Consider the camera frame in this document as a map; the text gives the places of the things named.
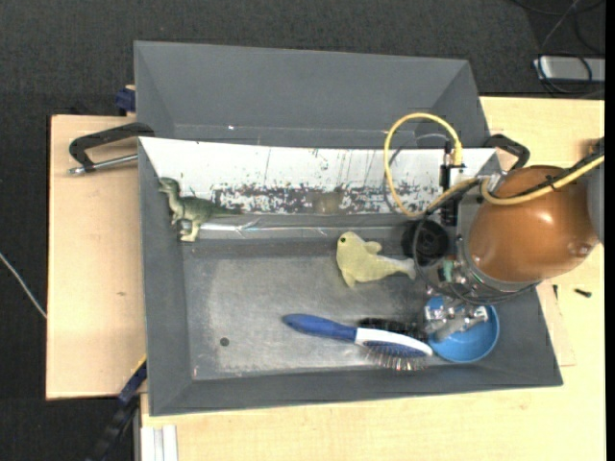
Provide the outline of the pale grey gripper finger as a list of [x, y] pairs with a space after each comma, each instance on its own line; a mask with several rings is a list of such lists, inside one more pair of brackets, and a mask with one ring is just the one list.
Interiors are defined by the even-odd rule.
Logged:
[[448, 322], [448, 335], [466, 332], [478, 324], [489, 321], [485, 306], [463, 306], [459, 308]]
[[436, 342], [442, 342], [452, 333], [455, 309], [450, 306], [424, 307], [424, 332]]

